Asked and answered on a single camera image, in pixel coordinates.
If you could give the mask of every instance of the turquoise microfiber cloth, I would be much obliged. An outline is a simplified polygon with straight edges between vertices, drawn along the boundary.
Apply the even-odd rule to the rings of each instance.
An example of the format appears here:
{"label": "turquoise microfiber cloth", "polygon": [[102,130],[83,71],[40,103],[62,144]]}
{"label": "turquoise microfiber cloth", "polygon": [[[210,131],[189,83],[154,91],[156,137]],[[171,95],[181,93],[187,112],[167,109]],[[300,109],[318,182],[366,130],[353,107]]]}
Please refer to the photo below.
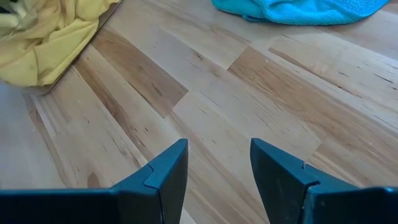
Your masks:
{"label": "turquoise microfiber cloth", "polygon": [[248,21],[289,25],[349,24],[375,13],[389,0],[212,0],[217,9]]}

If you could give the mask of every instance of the hardwood floor plank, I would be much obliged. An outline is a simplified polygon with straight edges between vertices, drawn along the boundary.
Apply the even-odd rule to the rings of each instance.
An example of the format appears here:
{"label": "hardwood floor plank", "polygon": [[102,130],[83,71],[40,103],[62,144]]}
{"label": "hardwood floor plank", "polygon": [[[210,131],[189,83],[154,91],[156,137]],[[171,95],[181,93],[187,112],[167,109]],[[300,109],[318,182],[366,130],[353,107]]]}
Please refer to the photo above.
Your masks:
{"label": "hardwood floor plank", "polygon": [[250,139],[221,119],[220,115],[193,93],[185,95],[173,112],[190,128],[211,155],[239,179],[244,189],[259,200],[257,187],[252,181]]}
{"label": "hardwood floor plank", "polygon": [[[388,160],[385,154],[378,155]],[[374,154],[353,151],[348,143],[340,144],[333,138],[326,139],[307,163],[360,187],[398,184],[397,173],[389,167],[392,164],[379,162]]]}
{"label": "hardwood floor plank", "polygon": [[283,59],[358,98],[398,113],[398,62],[383,55],[307,29],[281,36],[269,49]]}
{"label": "hardwood floor plank", "polygon": [[[136,29],[136,26],[142,27],[143,24],[149,24],[148,27],[161,27],[179,41],[189,45],[193,50],[225,69],[249,45],[249,42],[244,38],[218,25],[209,24],[200,18],[187,15],[178,8],[164,4],[162,1],[128,1],[124,2],[123,5],[118,11],[120,18],[110,21],[109,26],[126,38],[129,38],[130,35],[138,35],[133,34],[133,32],[136,33],[137,30],[140,30]],[[128,26],[125,25],[126,21],[123,18],[133,21],[136,17],[144,22],[139,24],[133,22]],[[148,27],[143,27],[143,31],[149,30]]]}
{"label": "hardwood floor plank", "polygon": [[94,47],[87,47],[76,67],[147,160],[179,139],[179,135]]}
{"label": "hardwood floor plank", "polygon": [[64,187],[21,91],[0,84],[0,189]]}
{"label": "hardwood floor plank", "polygon": [[26,108],[29,111],[30,119],[32,120],[35,129],[40,133],[43,141],[45,143],[46,148],[48,149],[51,160],[57,169],[58,175],[62,180],[62,183],[65,187],[72,187],[72,184],[69,182],[67,174],[65,172],[65,168],[63,166],[63,161],[58,155],[57,149],[54,146],[54,143],[51,140],[49,132],[46,130],[45,125],[43,123],[42,118],[40,117],[40,113],[36,108],[36,105],[32,99],[32,97],[28,94],[23,94]]}
{"label": "hardwood floor plank", "polygon": [[[68,72],[51,95],[38,98],[35,104],[47,129],[51,129],[47,125],[54,123],[61,127],[51,139],[72,187],[87,187],[93,179],[98,179],[97,187],[110,187],[146,163],[74,70]],[[51,121],[58,110],[67,113],[71,120]]]}
{"label": "hardwood floor plank", "polygon": [[321,27],[330,34],[350,41],[365,49],[398,60],[398,43],[395,32],[398,28],[398,15],[387,11],[377,11],[371,17],[354,24]]}
{"label": "hardwood floor plank", "polygon": [[163,1],[162,3],[168,8],[174,9],[172,11],[185,12],[186,14],[183,14],[183,16],[195,17],[206,23],[215,24],[250,42],[269,40],[288,28],[288,26],[280,24],[245,21],[239,15],[217,10],[211,1],[169,0]]}
{"label": "hardwood floor plank", "polygon": [[162,117],[187,93],[125,38],[103,29],[92,45]]}
{"label": "hardwood floor plank", "polygon": [[202,92],[203,100],[248,138],[261,138],[307,159],[325,136],[227,71]]}
{"label": "hardwood floor plank", "polygon": [[346,144],[350,150],[372,154],[378,162],[389,163],[390,172],[398,171],[396,133],[333,99],[270,58],[247,49],[229,71],[306,123],[318,126]]}
{"label": "hardwood floor plank", "polygon": [[166,120],[190,142],[190,167],[185,206],[195,221],[197,223],[268,223],[258,193],[250,192],[244,182],[241,182],[239,177],[231,173],[213,155],[214,148],[207,147],[204,143],[206,137],[194,133],[190,125],[174,112],[166,117]]}

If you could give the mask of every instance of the yellow cloth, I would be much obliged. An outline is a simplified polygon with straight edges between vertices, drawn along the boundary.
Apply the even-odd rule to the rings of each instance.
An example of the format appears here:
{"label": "yellow cloth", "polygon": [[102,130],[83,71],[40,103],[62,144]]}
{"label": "yellow cloth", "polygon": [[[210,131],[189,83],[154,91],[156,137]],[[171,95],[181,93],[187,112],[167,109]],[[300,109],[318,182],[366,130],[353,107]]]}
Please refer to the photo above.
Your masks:
{"label": "yellow cloth", "polygon": [[20,0],[15,8],[29,12],[30,20],[18,29],[15,22],[0,22],[0,34],[9,26],[18,30],[0,43],[0,78],[16,86],[52,84],[94,36],[100,15],[118,1]]}

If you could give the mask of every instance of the light wood grain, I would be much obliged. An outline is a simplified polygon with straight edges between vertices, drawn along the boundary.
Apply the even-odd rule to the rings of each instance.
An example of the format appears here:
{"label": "light wood grain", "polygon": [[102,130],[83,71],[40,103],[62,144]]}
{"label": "light wood grain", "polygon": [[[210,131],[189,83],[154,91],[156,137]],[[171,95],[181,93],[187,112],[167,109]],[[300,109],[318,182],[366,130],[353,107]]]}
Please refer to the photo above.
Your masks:
{"label": "light wood grain", "polygon": [[398,185],[397,25],[396,1],[332,27],[125,1],[53,92],[0,85],[0,188],[110,187],[188,138],[181,223],[268,223],[254,137],[352,184]]}

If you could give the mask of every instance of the dark teal plastic object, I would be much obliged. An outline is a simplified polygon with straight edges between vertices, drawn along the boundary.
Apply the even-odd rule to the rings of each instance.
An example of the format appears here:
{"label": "dark teal plastic object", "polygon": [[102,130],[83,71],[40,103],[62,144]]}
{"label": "dark teal plastic object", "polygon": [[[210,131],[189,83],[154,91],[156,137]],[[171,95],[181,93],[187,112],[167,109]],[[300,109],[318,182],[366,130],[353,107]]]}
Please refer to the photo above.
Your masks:
{"label": "dark teal plastic object", "polygon": [[0,190],[0,223],[178,224],[187,172],[180,139],[110,189]]}
{"label": "dark teal plastic object", "polygon": [[359,189],[261,139],[252,171],[271,224],[398,223],[398,189]]}

